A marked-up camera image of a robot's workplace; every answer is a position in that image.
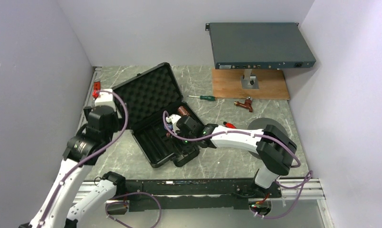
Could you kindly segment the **orange black poker chip stack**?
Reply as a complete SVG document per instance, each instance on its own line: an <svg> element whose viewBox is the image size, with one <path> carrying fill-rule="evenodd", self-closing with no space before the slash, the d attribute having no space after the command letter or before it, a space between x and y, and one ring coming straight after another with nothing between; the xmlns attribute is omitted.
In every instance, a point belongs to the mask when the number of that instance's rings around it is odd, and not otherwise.
<svg viewBox="0 0 382 228"><path fill-rule="evenodd" d="M180 116L190 116L190 113L184 106L178 107L177 111Z"/></svg>

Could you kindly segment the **black poker set case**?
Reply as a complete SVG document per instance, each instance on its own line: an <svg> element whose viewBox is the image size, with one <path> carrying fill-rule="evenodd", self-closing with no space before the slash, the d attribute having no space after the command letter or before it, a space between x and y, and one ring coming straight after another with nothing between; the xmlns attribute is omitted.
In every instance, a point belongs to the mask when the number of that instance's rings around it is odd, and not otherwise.
<svg viewBox="0 0 382 228"><path fill-rule="evenodd" d="M168 161L181 167L196 158L200 149L194 142L171 136L164 128L162 114L178 114L183 107L200 125L203 121L184 101L173 70L163 62L112 88L128 110L127 129L149 164L158 168Z"/></svg>

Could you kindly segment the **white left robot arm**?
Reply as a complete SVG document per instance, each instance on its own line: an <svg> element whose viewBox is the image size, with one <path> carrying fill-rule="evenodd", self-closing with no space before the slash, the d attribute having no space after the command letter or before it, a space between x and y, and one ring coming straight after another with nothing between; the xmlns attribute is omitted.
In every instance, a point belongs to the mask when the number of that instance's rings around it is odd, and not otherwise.
<svg viewBox="0 0 382 228"><path fill-rule="evenodd" d="M115 143L113 135L123 133L128 124L126 105L113 108L99 105L84 108L87 122L67 142L56 180L37 214L21 228L77 228L79 221L102 197L121 199L126 186L119 181L104 180L95 193L74 205L75 196L100 155Z"/></svg>

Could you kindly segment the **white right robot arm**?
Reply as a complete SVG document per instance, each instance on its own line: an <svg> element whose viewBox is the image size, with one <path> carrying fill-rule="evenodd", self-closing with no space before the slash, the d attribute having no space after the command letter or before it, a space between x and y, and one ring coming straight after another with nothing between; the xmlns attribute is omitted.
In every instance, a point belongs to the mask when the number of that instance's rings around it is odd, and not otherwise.
<svg viewBox="0 0 382 228"><path fill-rule="evenodd" d="M235 148L248 151L262 160L251 184L252 193L263 197L280 176L287 176L293 167L301 165L296 156L297 145L288 137L283 125L270 118L252 121L246 130L217 124L202 125L190 116L171 115L166 119L172 125L174 137L196 142L201 148Z"/></svg>

